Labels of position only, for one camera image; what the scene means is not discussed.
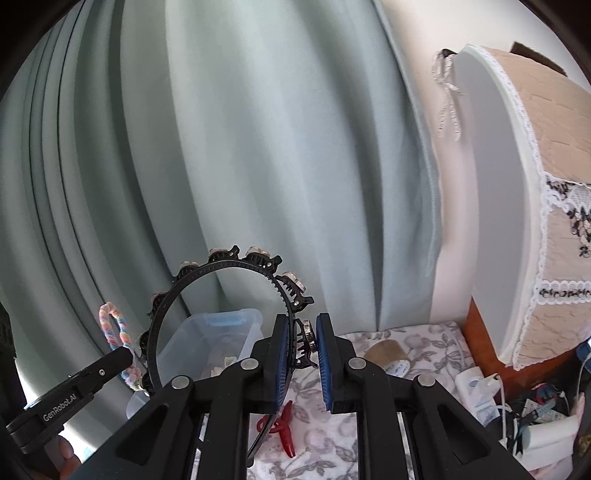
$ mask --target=metal screw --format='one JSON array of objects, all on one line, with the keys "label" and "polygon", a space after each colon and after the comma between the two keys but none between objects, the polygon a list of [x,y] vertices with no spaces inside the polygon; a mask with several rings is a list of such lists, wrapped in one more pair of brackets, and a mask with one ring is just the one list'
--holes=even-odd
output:
[{"label": "metal screw", "polygon": [[175,390],[182,390],[183,388],[187,388],[190,384],[191,379],[189,377],[185,377],[184,375],[174,377],[172,381],[172,386]]},{"label": "metal screw", "polygon": [[258,367],[258,360],[256,358],[245,358],[240,362],[240,366],[243,370],[254,370]]},{"label": "metal screw", "polygon": [[422,387],[432,387],[435,385],[436,379],[434,375],[431,374],[420,374],[418,376],[418,383]]},{"label": "metal screw", "polygon": [[358,356],[354,356],[349,360],[349,366],[353,370],[362,370],[367,364],[368,363],[363,358],[359,358]]}]

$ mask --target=light blue curtain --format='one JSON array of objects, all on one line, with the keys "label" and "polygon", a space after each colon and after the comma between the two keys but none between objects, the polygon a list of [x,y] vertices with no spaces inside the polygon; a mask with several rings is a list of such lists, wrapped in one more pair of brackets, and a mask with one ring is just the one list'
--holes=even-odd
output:
[{"label": "light blue curtain", "polygon": [[[280,254],[337,333],[428,323],[437,173],[400,54],[371,0],[78,4],[0,103],[0,300],[25,376],[45,391],[106,353],[105,301],[138,336],[182,261],[233,244]],[[243,307],[267,333],[281,312],[262,277],[210,276],[162,343]],[[74,427],[99,445],[130,394],[113,380]]]}]

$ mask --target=plastic storage box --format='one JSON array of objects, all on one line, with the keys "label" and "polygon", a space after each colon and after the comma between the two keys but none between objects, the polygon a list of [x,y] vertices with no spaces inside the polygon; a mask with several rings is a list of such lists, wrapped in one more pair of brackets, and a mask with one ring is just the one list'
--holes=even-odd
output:
[{"label": "plastic storage box", "polygon": [[[255,342],[262,338],[261,325],[262,314],[256,309],[190,316],[157,356],[162,385],[177,375],[207,378],[212,368],[224,366],[226,357],[249,357]],[[147,401],[143,392],[135,392],[127,404],[127,418]]]}]

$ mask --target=white cable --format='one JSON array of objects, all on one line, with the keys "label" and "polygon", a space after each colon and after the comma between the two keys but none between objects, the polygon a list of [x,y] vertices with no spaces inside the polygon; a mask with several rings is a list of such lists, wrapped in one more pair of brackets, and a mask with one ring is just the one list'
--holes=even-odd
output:
[{"label": "white cable", "polygon": [[570,405],[569,405],[569,399],[566,398],[566,393],[564,391],[562,391],[558,394],[558,396],[560,398],[564,399],[564,402],[566,403],[566,413],[569,414],[569,417],[570,417]]},{"label": "white cable", "polygon": [[587,363],[587,361],[589,359],[591,359],[591,352],[589,352],[589,354],[587,355],[587,357],[585,357],[585,360],[583,360],[583,363],[581,364],[581,369],[579,370],[579,379],[577,380],[577,390],[574,391],[574,401],[575,401],[575,403],[579,399],[579,388],[581,388],[581,376],[583,375],[583,368],[585,368],[585,364]]},{"label": "white cable", "polygon": [[507,448],[507,410],[505,409],[505,387],[503,386],[503,379],[501,378],[501,376],[499,374],[494,374],[496,379],[499,381],[499,383],[501,384],[501,405],[503,407],[503,418],[502,418],[502,422],[503,422],[503,438],[502,438],[502,442],[501,445],[505,448]]}]

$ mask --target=wall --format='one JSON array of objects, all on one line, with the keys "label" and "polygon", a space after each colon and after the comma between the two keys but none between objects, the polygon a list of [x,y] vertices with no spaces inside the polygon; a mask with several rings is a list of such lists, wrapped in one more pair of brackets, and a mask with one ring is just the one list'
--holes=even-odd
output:
[{"label": "wall", "polygon": [[442,48],[459,51],[467,43],[510,50],[519,41],[556,62],[587,91],[591,92],[591,86],[558,37],[518,0],[382,1],[424,102],[440,170],[443,246],[431,322],[463,322],[478,244],[476,176],[469,139],[454,142],[448,128],[443,138],[435,133],[444,105],[443,91],[431,74],[435,52]]}]

